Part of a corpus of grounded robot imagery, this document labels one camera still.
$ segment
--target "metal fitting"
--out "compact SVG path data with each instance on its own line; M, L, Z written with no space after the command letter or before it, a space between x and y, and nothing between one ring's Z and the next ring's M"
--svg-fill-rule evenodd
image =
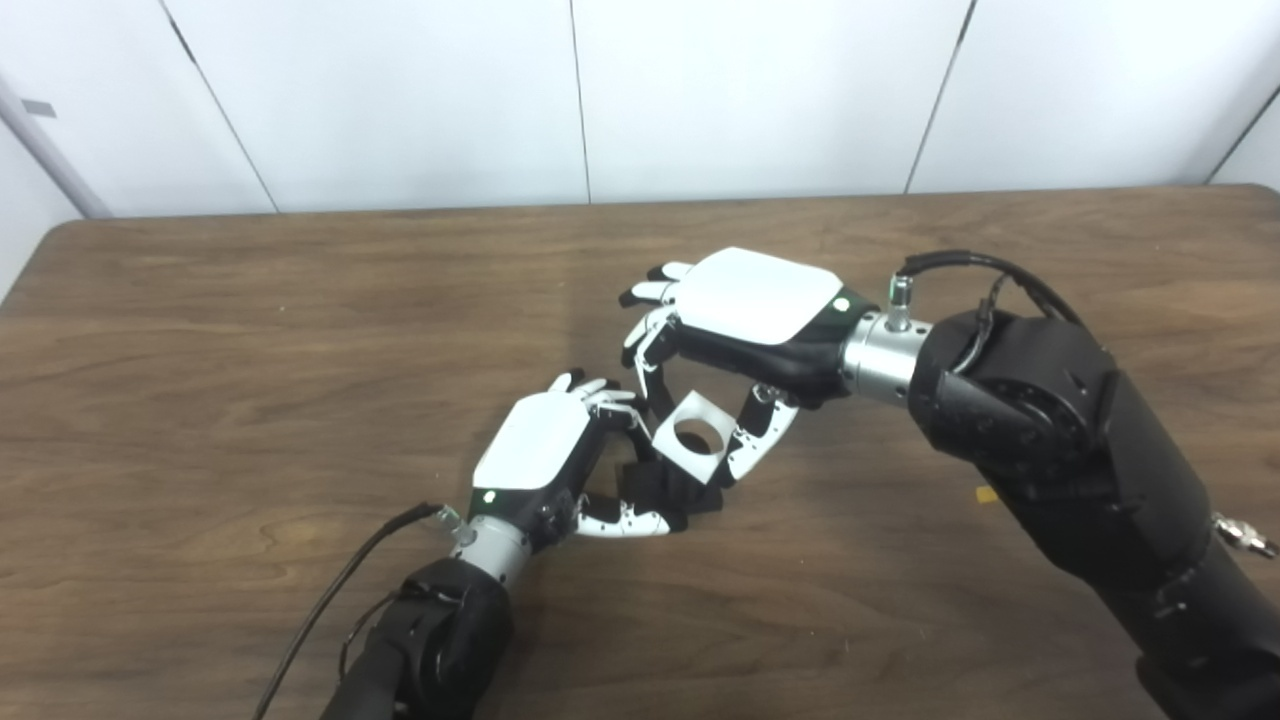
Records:
M445 505L435 514L435 519L453 536L458 547L466 547L476 541L476 532L458 515L458 511Z
M1253 525L1243 520L1233 520L1221 512L1215 512L1213 529L1217 530L1222 542L1235 550L1253 552L1266 557L1267 560L1274 560L1277 555L1280 555L1280 546L1267 539L1267 537L1254 529Z
M888 283L888 313L884 327L891 333L911 329L911 283L910 275L893 275Z

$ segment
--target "robotic hand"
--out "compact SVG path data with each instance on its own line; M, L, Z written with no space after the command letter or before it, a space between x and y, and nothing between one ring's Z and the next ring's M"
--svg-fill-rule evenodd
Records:
M703 483L731 487L778 442L800 407L849 395L841 352L850 331L877 307L827 270L728 249L696 265L668 263L620 297L655 306L623 342L622 364L662 423L654 446ZM696 392L678 406L662 364L676 354L756 380L737 418ZM723 451L698 455L675 425L700 419Z
M978 309L913 319L913 278L961 265L1001 273ZM1007 279L1043 318L996 309ZM620 301L655 306L622 361L659 419L701 414L724 427L705 401L686 398L684 416L671 409L662 364L677 354L756 380L728 421L719 483L754 466L795 407L847 395L905 407L936 450L977 468L1051 562L1097 592L1170 717L1280 717L1280 615L1226 553L1277 547L1212 512L1129 377L1036 275L969 251L918 255L892 277L882 313L827 270L728 249L655 268Z
M457 546L393 593L323 720L470 717L512 634L508 591L532 555L579 532L639 537L682 529L635 393L576 372L516 402L475 470ZM590 498L588 477L612 436L637 462L639 500Z

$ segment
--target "black cable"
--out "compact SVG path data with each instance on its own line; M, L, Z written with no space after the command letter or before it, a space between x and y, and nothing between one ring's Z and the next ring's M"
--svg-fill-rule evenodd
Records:
M360 634L361 628L364 628L365 623L367 623L369 619L374 616L374 612L378 612L383 607L387 607L387 605L389 605L390 601L396 600L397 597L399 597L398 592L388 593L387 597L375 602L369 610L364 611L358 619L356 619L356 624L352 625L351 632L347 633L347 639L342 641L342 650L338 651L339 683L347 676L347 652L351 650L351 643L356 639L356 635Z
M978 302L978 332L969 343L969 351L951 368L952 373L963 374L982 355L983 347L991 340L991 331L996 327L996 300L1000 297L1000 288L1009 279L1009 273L1001 273L996 282L991 283L991 292Z
M365 561L365 557L367 557L369 553L378 547L378 543L387 539L387 537L392 533L412 525L419 520L425 520L426 518L435 515L442 507L443 506L440 505L431 505L429 502L422 502L410 507L404 512L401 512L388 520L381 528L378 529L376 533L365 541L365 544L360 546L356 555L347 561L347 565L338 573L338 577L334 578L333 582L329 583L329 587L325 588L324 593L321 593L320 600L316 601L311 611L307 612L306 619L302 620L302 626L298 628L298 632L293 634L293 639L289 641L288 647L284 648L284 657L280 659L280 664L275 667L275 674L271 675L271 682L269 682L266 684L266 689L262 691L262 698L257 701L257 710L253 711L253 720L262 720L266 715L266 708L270 707L271 700L275 698L275 692L280 689L284 674L289 671L289 665L293 664L293 659L298 655L298 650L302 648L302 642L307 639L307 634L311 632L311 628L315 626L316 620L320 619L320 614L329 607L333 597L338 594L342 585L347 584L347 580L351 579L351 575L355 574L357 568L360 568L360 564Z
M1075 313L1075 310L1073 310L1071 306L1068 305L1068 302L1062 300L1062 297L1044 281L1039 279L1029 270L993 255L983 255L982 252L972 252L969 250L940 250L937 252L924 252L922 255L911 255L908 258L906 263L897 272L897 274L918 275L925 270L936 268L957 268L966 265L979 265L1006 273L1027 292L1027 296L1032 299L1032 302L1034 302L1037 307L1039 307L1041 313L1050 318L1057 316L1068 323L1084 327L1084 322Z

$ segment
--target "cylindrical metal joint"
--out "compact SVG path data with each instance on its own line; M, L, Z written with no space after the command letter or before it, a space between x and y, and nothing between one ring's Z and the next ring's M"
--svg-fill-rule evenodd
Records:
M933 324L913 320L909 328L895 332L884 313L863 315L845 341L845 387L855 395L906 407L915 359Z
M454 546L453 557L475 565L509 588L532 553L529 538L511 523L489 515L471 520L471 529L475 539Z

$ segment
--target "wood grain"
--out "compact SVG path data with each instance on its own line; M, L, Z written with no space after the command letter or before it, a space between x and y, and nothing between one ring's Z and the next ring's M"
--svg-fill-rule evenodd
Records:
M73 223L0 307L0 716L246 717L385 516L463 502L507 407L561 369L625 378L617 293L726 245L873 297L937 247L1034 269L1217 507L1280 533L1280 204L1260 188ZM922 279L920 315L987 279ZM673 378L731 406L746 387ZM1160 717L1100 602L977 486L900 411L804 414L691 532L541 556L481 716ZM273 717L315 717L353 618L447 548L415 529L379 551ZM1280 565L1240 561L1280 598Z

